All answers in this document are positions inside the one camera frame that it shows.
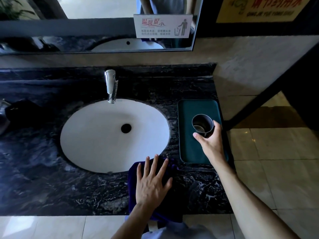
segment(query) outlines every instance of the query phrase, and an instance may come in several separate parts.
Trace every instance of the white sign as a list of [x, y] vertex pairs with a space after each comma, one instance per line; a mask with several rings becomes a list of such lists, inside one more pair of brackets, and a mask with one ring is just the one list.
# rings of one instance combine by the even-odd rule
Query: white sign
[[136, 37], [183, 39], [189, 37], [193, 15], [134, 14]]

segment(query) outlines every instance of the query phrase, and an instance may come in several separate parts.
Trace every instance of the cup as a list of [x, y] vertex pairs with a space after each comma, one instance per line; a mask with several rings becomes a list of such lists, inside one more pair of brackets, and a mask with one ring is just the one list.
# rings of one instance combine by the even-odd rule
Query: cup
[[195, 129], [195, 132], [203, 137], [207, 137], [207, 135], [209, 135], [214, 129], [213, 120], [204, 114], [198, 114], [194, 116], [192, 119], [192, 125]]

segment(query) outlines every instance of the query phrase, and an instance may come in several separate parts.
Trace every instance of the sink drain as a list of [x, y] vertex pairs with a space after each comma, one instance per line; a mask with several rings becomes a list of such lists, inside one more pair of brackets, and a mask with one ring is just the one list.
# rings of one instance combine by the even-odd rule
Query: sink drain
[[129, 133], [130, 131], [132, 130], [132, 126], [130, 124], [124, 124], [122, 127], [121, 127], [121, 131], [123, 133]]

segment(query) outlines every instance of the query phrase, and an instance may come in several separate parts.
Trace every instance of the sign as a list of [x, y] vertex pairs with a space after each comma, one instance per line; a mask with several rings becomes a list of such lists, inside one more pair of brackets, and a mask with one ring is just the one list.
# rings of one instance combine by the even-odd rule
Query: sign
[[193, 15], [134, 14], [136, 37], [183, 39], [189, 37]]
[[293, 21], [310, 0], [224, 0], [217, 23]]

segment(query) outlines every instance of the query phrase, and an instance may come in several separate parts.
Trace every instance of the mirror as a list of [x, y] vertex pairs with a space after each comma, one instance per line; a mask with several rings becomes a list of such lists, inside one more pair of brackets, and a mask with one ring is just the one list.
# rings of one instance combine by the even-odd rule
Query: mirror
[[203, 0], [0, 0], [0, 55], [190, 51]]

